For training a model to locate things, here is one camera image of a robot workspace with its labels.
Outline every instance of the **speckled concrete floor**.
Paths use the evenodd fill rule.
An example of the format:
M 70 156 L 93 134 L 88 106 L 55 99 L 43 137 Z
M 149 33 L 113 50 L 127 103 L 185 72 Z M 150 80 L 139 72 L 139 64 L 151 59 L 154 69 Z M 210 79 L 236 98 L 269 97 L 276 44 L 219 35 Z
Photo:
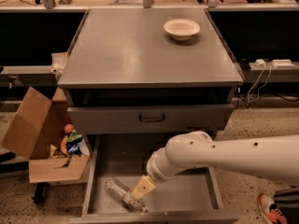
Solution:
M 0 109 L 0 142 L 13 112 Z M 242 102 L 216 140 L 299 134 L 299 102 L 279 98 L 260 100 L 247 109 Z M 287 185 L 248 175 L 216 169 L 224 208 L 239 215 L 237 224 L 265 223 L 256 199 L 262 192 L 273 195 Z M 35 205 L 35 186 L 29 185 L 28 172 L 0 175 L 0 223 L 67 223 L 79 217 L 84 202 L 85 184 L 45 188 L 46 201 Z

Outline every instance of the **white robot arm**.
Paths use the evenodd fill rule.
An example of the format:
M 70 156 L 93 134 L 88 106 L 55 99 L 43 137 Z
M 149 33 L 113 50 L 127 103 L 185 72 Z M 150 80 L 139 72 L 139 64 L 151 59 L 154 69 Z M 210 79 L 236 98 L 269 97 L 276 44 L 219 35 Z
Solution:
M 299 186 L 299 135 L 213 141 L 207 133 L 171 138 L 147 165 L 154 182 L 164 182 L 186 169 L 217 167 Z

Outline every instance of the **orange sneaker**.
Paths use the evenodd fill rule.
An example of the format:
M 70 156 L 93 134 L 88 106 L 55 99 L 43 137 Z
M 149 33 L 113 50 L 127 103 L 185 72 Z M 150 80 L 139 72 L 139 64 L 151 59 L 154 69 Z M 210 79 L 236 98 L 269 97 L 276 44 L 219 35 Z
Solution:
M 258 197 L 258 205 L 263 219 L 268 224 L 288 224 L 281 210 L 275 205 L 274 200 L 266 194 Z

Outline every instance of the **cardboard box flap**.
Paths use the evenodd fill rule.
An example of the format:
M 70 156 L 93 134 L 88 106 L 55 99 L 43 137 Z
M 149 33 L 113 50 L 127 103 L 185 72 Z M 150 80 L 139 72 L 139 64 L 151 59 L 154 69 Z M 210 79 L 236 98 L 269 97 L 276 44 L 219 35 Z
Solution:
M 73 157 L 68 167 L 64 168 L 62 166 L 67 162 L 67 158 L 30 160 L 29 181 L 30 183 L 40 183 L 81 179 L 89 158 L 84 155 Z
M 48 158 L 61 141 L 63 124 L 51 100 L 30 87 L 8 127 L 2 146 L 25 159 Z

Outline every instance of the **drawer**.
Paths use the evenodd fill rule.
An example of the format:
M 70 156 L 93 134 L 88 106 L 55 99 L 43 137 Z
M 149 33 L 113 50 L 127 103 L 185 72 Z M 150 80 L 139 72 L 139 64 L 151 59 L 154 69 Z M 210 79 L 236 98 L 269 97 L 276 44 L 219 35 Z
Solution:
M 130 212 L 105 191 L 115 177 L 132 189 L 152 150 L 163 147 L 162 133 L 97 135 L 82 217 L 70 223 L 234 223 L 237 216 L 223 209 L 212 168 L 196 169 L 174 176 L 143 198 L 147 212 Z
M 79 133 L 171 133 L 223 130 L 232 105 L 69 107 Z

